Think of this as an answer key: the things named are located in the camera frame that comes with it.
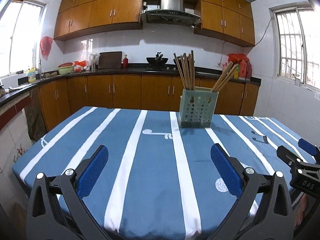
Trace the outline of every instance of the window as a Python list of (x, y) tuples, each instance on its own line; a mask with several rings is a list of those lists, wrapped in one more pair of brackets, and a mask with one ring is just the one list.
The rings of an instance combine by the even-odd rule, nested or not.
[(36, 66), (43, 5), (13, 0), (0, 19), (0, 77)]
[(280, 42), (278, 76), (320, 89), (320, 14), (312, 8), (275, 11)]

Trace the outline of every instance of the green plastic basket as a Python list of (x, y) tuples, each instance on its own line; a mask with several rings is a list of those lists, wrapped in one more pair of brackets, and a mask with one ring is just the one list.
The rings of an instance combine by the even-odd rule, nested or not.
[(184, 89), (180, 97), (179, 126), (210, 127), (218, 95), (219, 92), (211, 92), (210, 88)]

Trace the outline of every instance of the red bottle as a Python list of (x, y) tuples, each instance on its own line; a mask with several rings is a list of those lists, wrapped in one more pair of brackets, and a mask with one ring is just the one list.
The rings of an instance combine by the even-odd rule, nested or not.
[(127, 54), (124, 55), (124, 59), (123, 59), (123, 68), (127, 68), (128, 66), (128, 58), (127, 58)]
[(247, 75), (247, 63), (243, 59), (240, 62), (240, 71), (239, 71), (239, 77), (238, 78), (241, 79), (241, 80), (245, 80), (246, 75)]

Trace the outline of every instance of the blue tablecloth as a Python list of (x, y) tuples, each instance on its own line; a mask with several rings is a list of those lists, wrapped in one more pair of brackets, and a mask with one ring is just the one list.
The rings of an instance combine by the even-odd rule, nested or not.
[[(33, 145), (13, 171), (31, 188), (37, 173), (75, 169), (105, 145), (108, 163), (83, 199), (101, 227), (127, 239), (191, 239), (211, 234), (236, 200), (212, 163), (213, 143), (258, 173), (282, 171), (289, 188), (290, 169), (277, 158), (278, 146), (315, 163), (298, 147), (300, 136), (276, 119), (214, 115), (211, 128), (179, 129), (178, 116), (84, 107)], [(261, 194), (251, 214), (260, 200)]]

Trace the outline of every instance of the white stripe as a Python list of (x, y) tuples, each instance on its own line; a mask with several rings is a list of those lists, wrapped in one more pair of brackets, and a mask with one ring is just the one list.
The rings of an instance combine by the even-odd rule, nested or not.
[[(215, 132), (211, 129), (211, 127), (209, 128), (205, 128), (205, 130), (207, 131), (208, 135), (210, 136), (211, 140), (214, 143), (219, 143), (220, 146), (222, 147), (222, 149), (224, 149), (224, 151), (227, 153), (227, 155), (230, 157), (230, 154), (228, 153), (227, 149), (224, 147), (224, 145), (222, 144), (222, 142), (220, 141), (220, 139), (218, 138), (218, 136), (215, 134)], [(254, 216), (257, 213), (258, 210), (258, 204), (257, 202), (254, 200), (253, 204), (250, 208), (250, 216)]]
[(277, 132), (275, 132), (274, 130), (272, 130), (268, 125), (266, 125), (264, 122), (260, 121), (258, 118), (256, 119), (258, 122), (262, 123), (269, 131), (271, 131), (272, 133), (274, 133), (276, 136), (278, 136), (281, 140), (283, 140), (287, 145), (289, 145), (300, 157), (300, 159), (307, 163), (306, 159), (301, 155), (301, 153), (297, 150), (296, 147), (294, 147), (290, 142), (288, 142), (283, 136), (281, 136), (280, 134), (278, 134)]
[(116, 116), (116, 114), (120, 111), (119, 108), (116, 108), (113, 110), (106, 119), (93, 131), (93, 133), (86, 139), (86, 141), (83, 143), (83, 145), (80, 147), (80, 149), (76, 152), (76, 154), (72, 157), (71, 161), (68, 163), (68, 165), (63, 170), (67, 169), (76, 169), (76, 167), (79, 165), (79, 163), (82, 161), (86, 153), (89, 151), (90, 147), (93, 145), (95, 140), (98, 138), (98, 136), (103, 132), (103, 130), (108, 126), (108, 124), (112, 121), (112, 119)]
[(287, 135), (289, 135), (292, 139), (294, 139), (295, 141), (299, 141), (297, 138), (295, 138), (291, 133), (287, 132), (285, 129), (283, 129), (281, 126), (279, 126), (277, 123), (275, 123), (274, 121), (272, 121), (270, 118), (267, 117), (267, 119), (272, 122), (276, 127), (278, 127), (281, 131), (285, 132)]
[(147, 112), (147, 110), (141, 110), (124, 150), (121, 164), (104, 214), (104, 228), (107, 230), (117, 231), (119, 233), (125, 192), (127, 190), (133, 159), (137, 150), (138, 141)]
[(221, 118), (230, 126), (230, 128), (235, 131), (235, 133), (249, 146), (249, 148), (254, 152), (254, 154), (261, 160), (262, 164), (265, 166), (270, 175), (275, 173), (274, 169), (270, 165), (270, 163), (266, 160), (266, 158), (262, 155), (262, 153), (253, 145), (250, 140), (243, 135), (242, 132), (236, 128), (233, 123), (231, 123), (228, 118), (226, 118), (223, 114), (220, 115)]
[[(242, 119), (242, 121), (244, 121), (247, 125), (249, 125), (251, 129), (253, 129), (258, 135), (264, 136), (264, 134), (262, 134), (257, 128), (255, 128), (251, 123), (249, 123), (243, 116), (239, 116), (239, 117)], [(267, 141), (275, 150), (278, 149), (278, 146), (275, 143), (273, 143), (273, 141), (271, 141), (268, 138), (268, 136), (267, 136)]]
[(92, 113), (97, 107), (92, 107), (90, 110), (86, 111), (84, 114), (81, 114), (77, 118), (70, 121), (60, 132), (58, 132), (51, 140), (50, 142), (40, 150), (40, 152), (37, 153), (35, 157), (33, 157), (29, 163), (24, 167), (24, 169), (20, 172), (20, 178), (24, 182), (24, 179), (29, 174), (29, 172), (33, 169), (33, 167), (38, 163), (38, 161), (42, 158), (42, 156), (51, 149), (52, 146), (55, 145), (55, 143), (64, 136), (70, 129), (72, 129), (78, 122), (80, 122), (84, 117), (86, 117), (88, 114)]
[(202, 231), (199, 207), (175, 112), (170, 112), (170, 121), (186, 229), (185, 239), (195, 239)]

